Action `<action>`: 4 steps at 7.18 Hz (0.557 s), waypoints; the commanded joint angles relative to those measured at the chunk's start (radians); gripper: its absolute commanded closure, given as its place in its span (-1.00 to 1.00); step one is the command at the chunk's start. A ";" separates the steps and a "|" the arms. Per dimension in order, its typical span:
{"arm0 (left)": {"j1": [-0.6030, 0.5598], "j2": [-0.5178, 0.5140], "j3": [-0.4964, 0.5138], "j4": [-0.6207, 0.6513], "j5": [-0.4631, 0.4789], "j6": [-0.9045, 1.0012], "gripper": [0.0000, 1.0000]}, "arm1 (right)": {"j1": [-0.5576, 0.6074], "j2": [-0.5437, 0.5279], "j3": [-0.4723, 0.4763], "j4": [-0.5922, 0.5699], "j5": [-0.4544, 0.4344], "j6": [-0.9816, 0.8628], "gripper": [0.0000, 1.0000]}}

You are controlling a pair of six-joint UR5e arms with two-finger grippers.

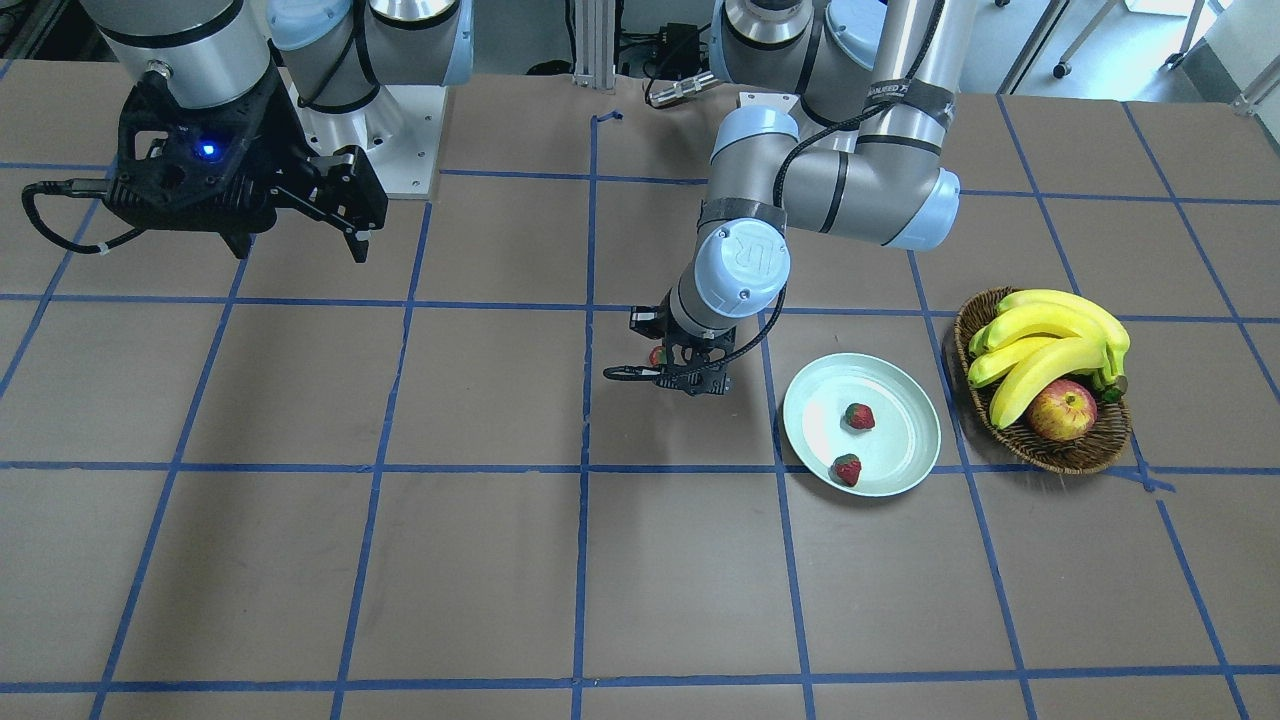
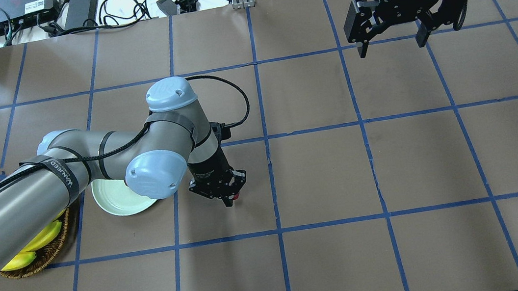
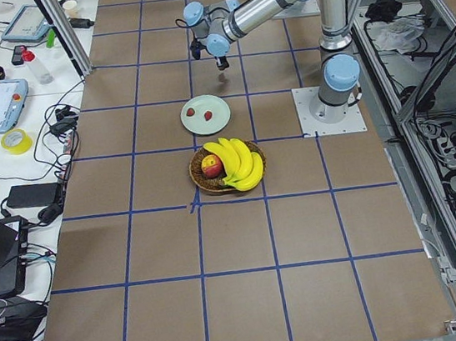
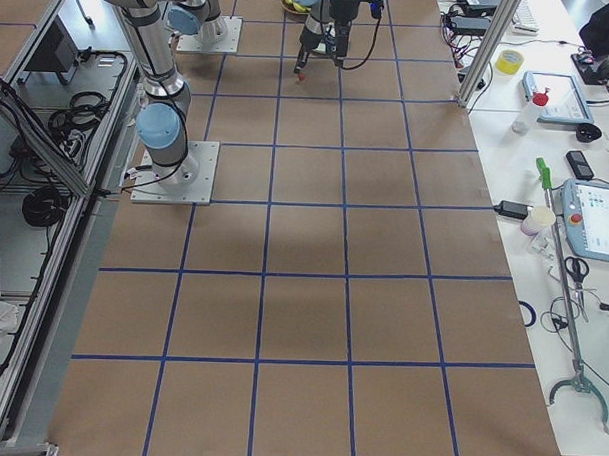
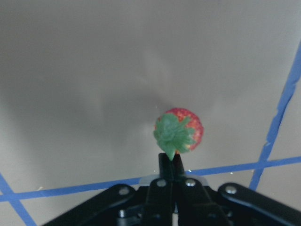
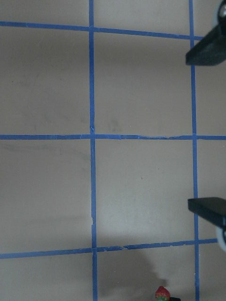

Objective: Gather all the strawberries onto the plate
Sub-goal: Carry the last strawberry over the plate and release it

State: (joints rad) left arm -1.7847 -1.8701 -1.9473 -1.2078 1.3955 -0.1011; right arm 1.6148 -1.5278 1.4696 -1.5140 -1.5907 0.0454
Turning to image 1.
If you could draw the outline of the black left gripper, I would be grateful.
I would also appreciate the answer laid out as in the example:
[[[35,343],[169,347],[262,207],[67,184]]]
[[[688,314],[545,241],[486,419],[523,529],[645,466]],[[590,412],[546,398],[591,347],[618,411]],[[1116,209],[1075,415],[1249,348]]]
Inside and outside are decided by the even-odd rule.
[[[735,351],[736,329],[707,338],[680,325],[668,328],[666,306],[631,306],[628,328],[643,337],[663,337],[669,363],[657,368],[655,386],[690,396],[727,395],[732,387],[726,359]]]

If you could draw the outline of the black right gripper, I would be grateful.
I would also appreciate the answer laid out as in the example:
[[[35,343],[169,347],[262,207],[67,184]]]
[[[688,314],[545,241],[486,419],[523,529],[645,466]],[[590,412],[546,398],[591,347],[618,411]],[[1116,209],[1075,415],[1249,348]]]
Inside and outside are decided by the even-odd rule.
[[[183,108],[174,79],[148,69],[127,97],[108,210],[141,231],[219,234],[243,259],[251,234],[269,231],[278,208],[314,193],[353,261],[367,261],[389,199],[362,146],[316,156],[274,68],[239,97],[204,109]]]

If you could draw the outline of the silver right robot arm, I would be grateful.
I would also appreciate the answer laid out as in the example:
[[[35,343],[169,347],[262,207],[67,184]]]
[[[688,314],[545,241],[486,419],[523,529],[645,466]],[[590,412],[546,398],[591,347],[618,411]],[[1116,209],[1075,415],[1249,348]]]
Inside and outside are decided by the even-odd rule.
[[[69,181],[127,231],[218,234],[238,258],[291,209],[338,231],[364,263],[392,197],[422,195],[436,111],[415,94],[466,83],[471,1],[87,1],[129,73],[115,176]]]

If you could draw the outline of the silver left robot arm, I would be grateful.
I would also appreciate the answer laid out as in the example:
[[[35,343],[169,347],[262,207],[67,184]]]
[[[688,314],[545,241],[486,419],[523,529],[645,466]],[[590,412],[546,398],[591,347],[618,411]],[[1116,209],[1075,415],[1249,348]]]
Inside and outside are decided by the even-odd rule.
[[[786,94],[741,102],[719,124],[689,264],[655,306],[631,311],[655,341],[646,366],[609,380],[722,395],[739,324],[780,318],[791,229],[925,251],[950,232],[960,182],[941,163],[974,1],[719,1],[710,67]]]

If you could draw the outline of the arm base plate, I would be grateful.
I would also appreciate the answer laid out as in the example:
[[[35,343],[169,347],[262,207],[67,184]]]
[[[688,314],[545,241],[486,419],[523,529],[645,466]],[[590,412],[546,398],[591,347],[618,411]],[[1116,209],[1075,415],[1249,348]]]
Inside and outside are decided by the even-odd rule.
[[[298,109],[303,132],[323,155],[348,145],[364,147],[389,199],[426,200],[451,91],[440,86],[385,86],[366,106],[342,114]]]
[[[739,94],[739,108],[772,108],[783,114],[790,114],[791,110],[797,105],[799,96],[795,94],[773,94],[773,92],[740,92]]]

